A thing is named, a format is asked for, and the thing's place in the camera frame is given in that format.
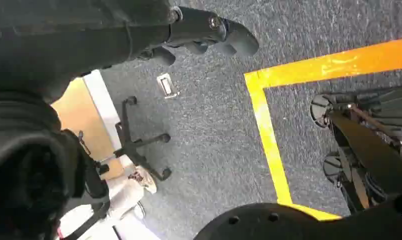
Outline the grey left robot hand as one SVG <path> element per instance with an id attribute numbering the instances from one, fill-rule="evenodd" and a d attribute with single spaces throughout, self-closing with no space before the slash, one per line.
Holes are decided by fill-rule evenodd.
<path id="1" fill-rule="evenodd" d="M 169 48 L 253 56 L 241 23 L 167 0 L 0 0 L 0 240 L 53 240 L 61 218 L 90 205 L 78 239 L 110 207 L 109 188 L 52 103 L 93 70 L 133 60 L 172 65 Z"/>

